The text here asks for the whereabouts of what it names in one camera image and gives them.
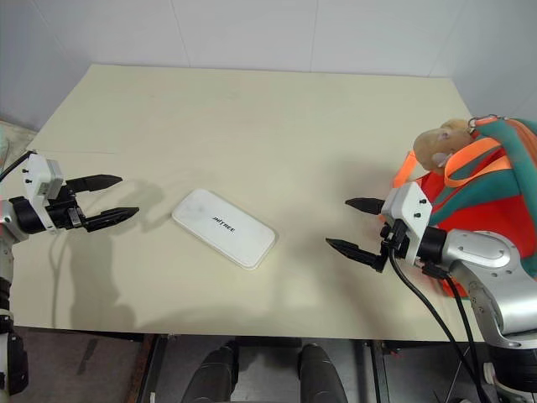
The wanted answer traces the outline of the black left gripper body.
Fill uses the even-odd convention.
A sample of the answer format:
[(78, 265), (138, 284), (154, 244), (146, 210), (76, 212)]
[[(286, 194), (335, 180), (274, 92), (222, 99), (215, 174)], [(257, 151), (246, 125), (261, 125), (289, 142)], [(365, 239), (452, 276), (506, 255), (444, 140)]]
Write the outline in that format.
[(53, 224), (59, 229), (83, 228), (86, 216), (78, 205), (76, 192), (68, 185), (63, 185), (56, 198), (48, 200), (46, 211)]

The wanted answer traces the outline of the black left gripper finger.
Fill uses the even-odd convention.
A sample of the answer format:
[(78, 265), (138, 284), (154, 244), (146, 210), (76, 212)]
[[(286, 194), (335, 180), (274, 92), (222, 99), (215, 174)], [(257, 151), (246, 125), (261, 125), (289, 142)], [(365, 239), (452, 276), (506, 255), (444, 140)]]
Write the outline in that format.
[(88, 232), (94, 232), (103, 228), (118, 225), (128, 220), (139, 212), (138, 207), (117, 207), (101, 212), (93, 217), (86, 217), (82, 222), (82, 227)]
[(122, 177), (115, 175), (89, 175), (67, 180), (62, 187), (62, 191), (66, 194), (76, 194), (84, 191), (100, 191), (114, 186), (122, 180)]

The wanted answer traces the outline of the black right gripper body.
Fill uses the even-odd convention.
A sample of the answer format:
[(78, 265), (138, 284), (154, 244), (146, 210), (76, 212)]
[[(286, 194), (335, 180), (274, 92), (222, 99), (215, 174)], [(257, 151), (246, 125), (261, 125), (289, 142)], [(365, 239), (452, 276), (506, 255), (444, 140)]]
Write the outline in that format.
[(382, 239), (380, 245), (380, 255), (377, 256), (374, 269), (382, 273), (384, 266), (389, 261), (389, 255), (394, 253), (394, 257), (404, 259), (409, 249), (409, 237), (407, 236), (408, 227), (400, 220), (396, 219), (393, 224), (387, 222), (383, 225), (380, 231)]

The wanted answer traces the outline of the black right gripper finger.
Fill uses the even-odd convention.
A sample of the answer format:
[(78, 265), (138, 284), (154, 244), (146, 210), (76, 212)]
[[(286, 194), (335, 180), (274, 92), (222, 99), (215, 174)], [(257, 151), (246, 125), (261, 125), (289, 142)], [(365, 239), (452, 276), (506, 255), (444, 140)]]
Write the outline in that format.
[(373, 254), (366, 250), (360, 249), (358, 245), (342, 239), (327, 238), (326, 242), (333, 249), (350, 260), (369, 266), (374, 270), (383, 269), (382, 255)]
[(373, 197), (355, 197), (345, 201), (345, 204), (349, 207), (374, 216), (381, 214), (384, 203), (385, 200)]

